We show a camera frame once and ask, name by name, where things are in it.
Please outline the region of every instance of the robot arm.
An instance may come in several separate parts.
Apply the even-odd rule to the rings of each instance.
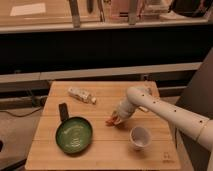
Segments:
[[[121,120],[126,120],[132,116],[138,107],[145,107],[156,113],[166,121],[174,124],[179,130],[201,144],[204,148],[212,151],[213,120],[157,99],[150,95],[147,87],[128,88],[126,99],[119,103],[116,115]],[[212,154],[210,161],[208,171],[213,170]]]

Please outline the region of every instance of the wooden plank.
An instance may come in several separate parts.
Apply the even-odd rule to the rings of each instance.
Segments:
[[[53,141],[34,141],[31,149],[26,164],[27,170],[179,168],[176,151],[171,141],[153,141],[142,151],[133,150],[127,141],[94,141],[84,153],[76,156],[65,155]]]
[[[43,110],[43,115],[58,116],[58,105],[60,103],[67,103],[70,115],[81,115],[84,113],[88,113],[89,115],[97,115],[99,113],[98,115],[106,114],[105,116],[109,116],[116,109],[119,102],[123,99],[124,97],[102,97],[97,98],[96,105],[92,105],[83,103],[72,97],[49,97],[46,101],[46,105]]]
[[[46,13],[10,16],[10,11],[14,6],[45,3]],[[94,1],[94,11],[87,12],[86,1],[78,0],[79,13],[82,22],[100,21],[99,9]],[[35,24],[71,23],[68,0],[1,0],[0,1],[0,26],[19,26]]]
[[[87,118],[93,127],[93,140],[96,141],[121,141],[129,140],[130,130],[141,125],[147,128],[152,140],[172,140],[168,125],[162,120],[156,118],[132,118],[118,127],[107,127],[105,125],[106,118]],[[42,117],[34,140],[55,140],[55,133],[60,125],[60,118],[56,116]]]
[[[50,97],[67,97],[69,87],[79,87],[91,92],[96,97],[124,97],[126,89],[131,86],[145,85],[149,87],[153,96],[159,97],[156,84],[154,82],[53,82],[49,92]]]

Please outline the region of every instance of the wooden table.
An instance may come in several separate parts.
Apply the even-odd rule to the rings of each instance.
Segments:
[[[154,82],[53,82],[26,163],[27,170],[177,170],[178,156],[169,126],[152,112],[137,110],[118,127],[107,127],[109,118],[128,87],[147,85],[159,97]],[[71,86],[83,88],[97,98],[85,104],[68,95]],[[55,132],[60,124],[58,105],[66,102],[70,116],[82,116],[93,126],[93,141],[81,155],[65,155],[56,145]],[[129,132],[142,125],[152,134],[151,144],[142,151],[130,146]]]

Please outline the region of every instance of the white cup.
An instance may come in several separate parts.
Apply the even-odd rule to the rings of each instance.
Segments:
[[[147,129],[136,126],[130,132],[130,142],[135,150],[141,150],[150,144],[151,134]]]

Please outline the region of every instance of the black cable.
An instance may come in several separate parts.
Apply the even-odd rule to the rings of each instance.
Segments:
[[[177,133],[178,133],[178,130],[177,130],[177,128],[175,127],[175,147],[176,147],[176,149],[177,149]]]
[[[38,109],[36,109],[36,110],[34,110],[34,111],[30,112],[30,113],[26,113],[26,114],[24,114],[24,115],[17,115],[17,114],[14,114],[14,113],[12,113],[12,112],[9,112],[9,111],[7,111],[7,110],[0,110],[0,113],[6,113],[6,114],[8,114],[8,115],[10,115],[10,116],[21,118],[21,117],[29,116],[29,115],[31,115],[31,114],[33,114],[33,113],[35,113],[35,112],[37,112],[37,111],[39,111],[39,110],[41,110],[41,109],[43,109],[43,107],[40,107],[40,108],[38,108]]]
[[[2,171],[11,171],[11,170],[18,169],[19,167],[25,165],[26,161],[27,159],[23,159],[17,163],[7,166],[6,168],[2,169]]]

